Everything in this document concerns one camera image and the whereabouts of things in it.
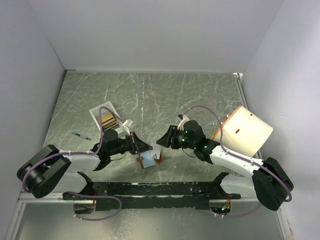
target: metal table surface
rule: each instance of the metal table surface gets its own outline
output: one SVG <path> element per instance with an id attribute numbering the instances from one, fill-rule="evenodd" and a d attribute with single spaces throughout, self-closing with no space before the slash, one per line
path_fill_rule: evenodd
<path id="1" fill-rule="evenodd" d="M 58 149 L 87 151 L 100 139 L 99 129 L 89 110 L 110 101 L 123 119 L 133 120 L 130 127 L 150 143 L 162 137 L 178 114 L 194 105 L 205 105 L 225 118 L 241 98 L 232 74 L 184 73 L 82 73 L 69 71 L 62 85 L 44 145 Z M 218 129 L 217 120 L 206 109 L 193 109 L 190 119 L 198 121 L 207 137 Z M 72 131 L 92 138 L 85 140 Z M 181 149 L 163 149 L 164 162 L 141 169 L 131 154 L 97 172 L 87 172 L 96 182 L 183 182 L 212 181 L 228 169 L 186 156 Z"/>
<path id="2" fill-rule="evenodd" d="M 169 125 L 177 124 L 177 115 L 189 107 L 205 105 L 224 118 L 242 104 L 239 85 L 231 74 L 68 71 L 44 145 L 54 144 L 71 151 L 89 150 L 99 141 L 99 130 L 89 110 L 107 101 L 111 101 L 121 117 L 133 120 L 130 130 L 147 143 L 160 138 Z M 207 137 L 218 129 L 214 116 L 205 109 L 193 109 L 187 115 L 200 123 Z M 75 136 L 72 131 L 92 141 Z M 123 160 L 87 174 L 97 182 L 186 182 L 212 181 L 220 172 L 228 172 L 221 166 L 190 158 L 181 150 L 163 149 L 163 155 L 164 162 L 155 167 L 141 169 L 135 156 L 127 154 Z M 284 239 L 277 213 L 264 207 L 240 219 L 221 220 L 208 210 L 193 208 L 154 208 L 124 209 L 108 220 L 88 222 L 73 217 L 70 203 L 23 204 L 16 240 Z M 246 213 L 256 205 L 256 201 L 234 201 L 231 213 Z M 89 218 L 109 214 L 95 212 Z"/>

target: blue object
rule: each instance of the blue object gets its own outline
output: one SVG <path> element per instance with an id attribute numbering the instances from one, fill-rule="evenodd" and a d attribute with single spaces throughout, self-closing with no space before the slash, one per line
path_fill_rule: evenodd
<path id="1" fill-rule="evenodd" d="M 80 138 L 83 138 L 83 139 L 87 139 L 89 141 L 91 141 L 91 138 L 90 137 L 87 137 L 87 136 L 83 136 L 81 135 L 80 133 L 77 133 L 75 131 L 71 132 L 73 135 L 76 135 L 76 136 L 79 136 Z"/>
<path id="2" fill-rule="evenodd" d="M 140 153 L 140 156 L 143 157 L 143 160 L 142 160 L 143 168 L 146 169 L 146 168 L 157 165 L 156 161 L 152 157 L 150 157 L 150 154 L 153 152 L 154 150 L 149 150 L 149 151 Z"/>

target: gray floor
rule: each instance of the gray floor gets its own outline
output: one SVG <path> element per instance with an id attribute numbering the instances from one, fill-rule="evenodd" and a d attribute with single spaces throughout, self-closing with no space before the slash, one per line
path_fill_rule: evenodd
<path id="1" fill-rule="evenodd" d="M 233 214 L 256 202 L 235 202 Z M 96 212 L 102 218 L 110 212 Z M 282 240 L 277 214 L 264 207 L 239 219 L 214 217 L 193 208 L 124 209 L 104 221 L 81 221 L 72 204 L 28 203 L 17 240 Z"/>
<path id="2" fill-rule="evenodd" d="M 170 73 L 82 73 L 69 71 L 65 77 L 45 139 L 45 145 L 71 151 L 87 151 L 99 141 L 99 130 L 89 110 L 111 101 L 124 119 L 132 119 L 130 130 L 140 139 L 159 139 L 178 114 L 194 105 L 213 108 L 225 118 L 241 99 L 232 74 Z M 218 129 L 216 119 L 205 109 L 193 109 L 190 119 L 197 120 L 207 137 Z M 71 134 L 78 132 L 92 141 Z M 229 170 L 186 156 L 181 150 L 164 150 L 164 162 L 142 170 L 136 156 L 127 155 L 99 172 L 89 172 L 94 181 L 176 182 L 212 181 Z"/>
<path id="3" fill-rule="evenodd" d="M 45 145 L 64 150 L 89 150 L 99 141 L 99 130 L 89 109 L 111 101 L 124 119 L 132 119 L 134 130 L 144 141 L 160 138 L 177 115 L 194 105 L 205 105 L 225 117 L 241 98 L 231 74 L 147 74 L 68 72 L 59 95 Z M 195 109 L 188 114 L 208 137 L 218 129 L 210 112 Z M 76 131 L 92 141 L 71 134 Z M 211 181 L 227 169 L 189 158 L 180 150 L 166 149 L 164 162 L 142 170 L 134 156 L 127 156 L 98 172 L 94 181 Z M 257 202 L 233 202 L 230 214 L 246 213 Z M 106 216 L 95 212 L 89 218 Z M 239 219 L 214 218 L 208 210 L 193 208 L 124 209 L 115 217 L 87 222 L 73 217 L 72 204 L 27 203 L 17 240 L 281 240 L 276 212 L 261 207 Z"/>

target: small box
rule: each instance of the small box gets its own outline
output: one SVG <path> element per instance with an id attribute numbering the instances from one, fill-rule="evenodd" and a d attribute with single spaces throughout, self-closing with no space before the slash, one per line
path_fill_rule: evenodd
<path id="1" fill-rule="evenodd" d="M 113 111 L 115 114 L 117 114 L 119 116 L 119 114 L 117 113 L 117 111 L 115 110 L 114 106 L 111 104 L 110 101 L 107 101 L 99 106 L 96 106 L 95 108 L 92 108 L 89 110 L 96 126 L 98 127 L 99 131 L 100 131 L 100 124 L 99 124 L 99 109 L 100 107 L 106 107 L 108 109 L 110 109 L 111 111 Z M 111 112 L 109 112 L 108 110 L 106 109 L 102 109 L 101 110 L 101 116 L 102 118 L 103 117 L 106 117 L 107 115 L 111 114 Z M 120 136 L 120 134 L 122 134 L 124 131 L 123 129 L 121 128 L 121 125 L 123 124 L 123 122 L 121 122 L 119 119 L 117 120 L 117 123 L 118 123 L 118 127 L 115 128 L 114 130 L 117 131 L 118 135 Z"/>
<path id="2" fill-rule="evenodd" d="M 161 154 L 161 147 L 156 144 L 155 139 L 151 140 L 150 146 L 153 148 L 152 150 L 140 153 L 140 156 L 143 158 L 142 161 L 139 161 L 142 169 L 156 166 L 164 160 L 164 157 Z"/>

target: blue marker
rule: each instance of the blue marker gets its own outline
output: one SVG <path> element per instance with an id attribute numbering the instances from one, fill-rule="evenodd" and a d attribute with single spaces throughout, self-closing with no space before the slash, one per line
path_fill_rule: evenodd
<path id="1" fill-rule="evenodd" d="M 71 132 L 72 134 L 76 135 L 76 136 L 79 136 L 80 138 L 83 138 L 83 139 L 87 139 L 89 141 L 91 141 L 91 138 L 90 137 L 87 137 L 87 136 L 83 136 L 75 131 Z"/>

